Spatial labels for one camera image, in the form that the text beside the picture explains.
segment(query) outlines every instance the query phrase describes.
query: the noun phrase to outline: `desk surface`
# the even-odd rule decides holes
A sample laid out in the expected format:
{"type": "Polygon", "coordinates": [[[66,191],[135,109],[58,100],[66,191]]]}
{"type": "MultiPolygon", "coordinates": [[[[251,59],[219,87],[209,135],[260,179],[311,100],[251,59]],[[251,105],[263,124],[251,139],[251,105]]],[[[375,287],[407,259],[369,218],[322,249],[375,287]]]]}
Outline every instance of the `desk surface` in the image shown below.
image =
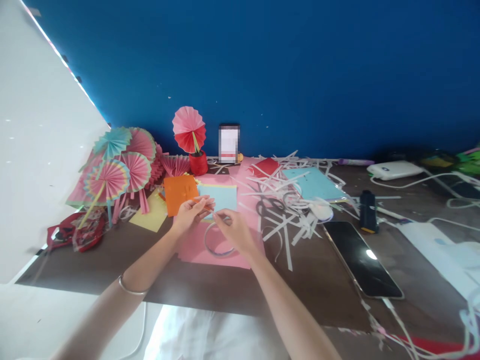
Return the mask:
{"type": "MultiPolygon", "coordinates": [[[[371,190],[377,196],[401,196],[383,200],[383,207],[416,221],[439,217],[474,226],[479,215],[478,208],[446,208],[447,198],[422,184],[405,189],[375,185],[364,167],[334,166],[331,172],[346,182],[343,189],[352,197],[359,196],[362,190],[371,190]]],[[[399,179],[389,184],[400,186],[414,180],[414,177],[399,179]]],[[[335,211],[334,219],[357,225],[344,212],[335,211]]],[[[104,235],[96,248],[85,253],[73,252],[70,247],[56,249],[34,285],[99,295],[161,238],[171,224],[172,219],[168,218],[158,233],[153,233],[129,222],[120,223],[104,235]]],[[[441,222],[435,225],[453,241],[480,242],[478,231],[441,222]]],[[[290,239],[296,229],[288,227],[290,239]]],[[[317,232],[323,235],[321,225],[317,232]]],[[[411,335],[461,342],[463,325],[459,311],[466,308],[466,302],[460,294],[396,228],[382,223],[378,234],[363,232],[362,235],[405,294],[404,300],[392,302],[411,335]]],[[[272,263],[278,249],[275,237],[265,243],[266,255],[272,263]]],[[[354,284],[327,237],[301,239],[290,249],[293,272],[287,269],[285,250],[274,266],[318,323],[369,332],[370,323],[354,284]]],[[[43,260],[44,256],[39,256],[17,284],[31,285],[43,260]]],[[[251,270],[182,262],[176,257],[160,274],[146,301],[254,316],[268,314],[265,298],[251,270]]],[[[365,301],[388,331],[402,334],[381,300],[365,298],[365,301]]]]}

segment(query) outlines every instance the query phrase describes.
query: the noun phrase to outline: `red pen holder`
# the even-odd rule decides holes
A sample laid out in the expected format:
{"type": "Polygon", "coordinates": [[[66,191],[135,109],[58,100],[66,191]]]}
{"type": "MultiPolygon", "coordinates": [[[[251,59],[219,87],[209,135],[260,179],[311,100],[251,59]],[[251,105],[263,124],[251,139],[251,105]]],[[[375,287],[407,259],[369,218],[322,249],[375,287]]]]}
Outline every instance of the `red pen holder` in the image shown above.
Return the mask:
{"type": "Polygon", "coordinates": [[[207,173],[209,165],[207,164],[207,156],[203,151],[191,153],[188,157],[190,158],[190,169],[193,175],[200,176],[207,173]]]}

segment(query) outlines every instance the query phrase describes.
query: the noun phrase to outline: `phone screen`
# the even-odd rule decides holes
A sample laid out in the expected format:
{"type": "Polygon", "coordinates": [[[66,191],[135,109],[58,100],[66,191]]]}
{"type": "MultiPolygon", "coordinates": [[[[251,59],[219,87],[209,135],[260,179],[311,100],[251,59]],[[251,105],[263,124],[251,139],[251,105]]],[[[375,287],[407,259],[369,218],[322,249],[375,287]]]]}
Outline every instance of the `phone screen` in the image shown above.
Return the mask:
{"type": "Polygon", "coordinates": [[[222,124],[218,128],[218,160],[236,164],[239,156],[240,125],[222,124]]]}
{"type": "Polygon", "coordinates": [[[354,226],[347,221],[323,224],[360,289],[372,298],[403,298],[402,290],[354,226]]]}

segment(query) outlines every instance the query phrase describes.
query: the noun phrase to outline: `silver bangle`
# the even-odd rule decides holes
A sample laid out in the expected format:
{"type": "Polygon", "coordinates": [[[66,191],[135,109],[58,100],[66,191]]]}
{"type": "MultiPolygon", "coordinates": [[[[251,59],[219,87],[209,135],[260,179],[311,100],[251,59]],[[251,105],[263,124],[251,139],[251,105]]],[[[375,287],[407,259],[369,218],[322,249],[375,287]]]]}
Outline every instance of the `silver bangle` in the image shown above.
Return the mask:
{"type": "Polygon", "coordinates": [[[213,251],[207,245],[207,233],[209,232],[209,230],[214,225],[217,225],[217,224],[215,222],[212,222],[205,230],[205,235],[203,236],[203,243],[205,244],[205,249],[216,258],[226,258],[227,256],[229,256],[231,253],[233,253],[235,251],[235,249],[233,247],[230,250],[228,250],[227,252],[218,253],[218,252],[213,251]]]}
{"type": "Polygon", "coordinates": [[[136,292],[136,291],[130,291],[130,290],[128,290],[128,289],[125,287],[124,283],[122,282],[122,278],[123,278],[123,277],[124,277],[123,274],[118,277],[118,283],[120,284],[120,287],[121,287],[123,290],[125,290],[127,293],[132,294],[132,295],[139,295],[139,296],[141,296],[141,295],[145,295],[146,293],[149,292],[149,290],[150,290],[149,288],[148,288],[147,290],[141,291],[141,292],[136,292]]]}

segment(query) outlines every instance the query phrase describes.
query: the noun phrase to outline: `hand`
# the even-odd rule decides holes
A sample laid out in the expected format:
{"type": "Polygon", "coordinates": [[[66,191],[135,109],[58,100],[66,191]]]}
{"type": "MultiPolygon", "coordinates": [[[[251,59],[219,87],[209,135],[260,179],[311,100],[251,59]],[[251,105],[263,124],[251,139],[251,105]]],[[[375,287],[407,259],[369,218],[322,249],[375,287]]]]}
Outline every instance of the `hand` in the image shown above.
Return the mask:
{"type": "Polygon", "coordinates": [[[178,209],[178,214],[171,228],[179,234],[185,233],[192,224],[198,224],[200,220],[210,214],[205,206],[212,210],[215,207],[215,199],[210,198],[210,195],[197,196],[194,199],[196,201],[185,201],[178,209]]]}
{"type": "Polygon", "coordinates": [[[223,235],[242,255],[258,251],[244,216],[230,209],[223,209],[213,214],[213,219],[223,235]]]}

